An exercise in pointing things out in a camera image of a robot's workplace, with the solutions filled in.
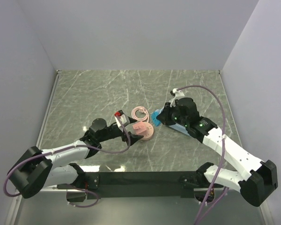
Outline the blue plug adapter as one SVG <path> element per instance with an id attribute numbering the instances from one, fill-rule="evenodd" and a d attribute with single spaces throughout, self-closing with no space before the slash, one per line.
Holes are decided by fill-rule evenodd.
<path id="1" fill-rule="evenodd" d="M 153 124 L 158 127 L 160 126 L 162 123 L 160 122 L 160 120 L 157 119 L 157 116 L 163 111 L 163 109 L 157 109 L 155 110 L 153 113 L 151 113 L 151 120 L 153 122 Z"/>

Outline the pink cube socket adapter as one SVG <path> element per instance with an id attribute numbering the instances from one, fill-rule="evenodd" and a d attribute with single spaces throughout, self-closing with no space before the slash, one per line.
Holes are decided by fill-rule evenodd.
<path id="1" fill-rule="evenodd" d="M 136 135 L 145 136 L 147 134 L 146 123 L 143 121 L 139 121 L 139 122 L 133 124 L 133 129 L 134 129 Z"/>

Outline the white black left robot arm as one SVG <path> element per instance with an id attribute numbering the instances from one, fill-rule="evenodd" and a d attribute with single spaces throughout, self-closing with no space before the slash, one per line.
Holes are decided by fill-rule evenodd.
<path id="1" fill-rule="evenodd" d="M 83 137 L 74 143 L 53 149 L 30 147 L 9 170 L 6 180 L 11 181 L 19 195 L 25 199 L 53 185 L 67 185 L 69 188 L 87 191 L 90 182 L 75 161 L 103 151 L 102 142 L 118 137 L 129 149 L 143 138 L 126 130 L 126 126 L 132 123 L 136 123 L 136 120 L 125 114 L 115 116 L 115 122 L 110 126 L 106 120 L 97 118 Z"/>

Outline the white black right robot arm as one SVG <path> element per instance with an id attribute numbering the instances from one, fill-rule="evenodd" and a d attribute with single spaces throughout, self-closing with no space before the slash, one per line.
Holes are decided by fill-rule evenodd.
<path id="1" fill-rule="evenodd" d="M 226 136 L 213 121 L 200 116 L 192 98 L 176 99 L 174 105 L 165 103 L 156 118 L 162 124 L 197 139 L 235 168 L 231 171 L 217 165 L 208 166 L 196 175 L 201 187 L 207 187 L 214 181 L 239 192 L 255 207 L 260 206 L 277 189 L 276 164 L 253 156 Z"/>

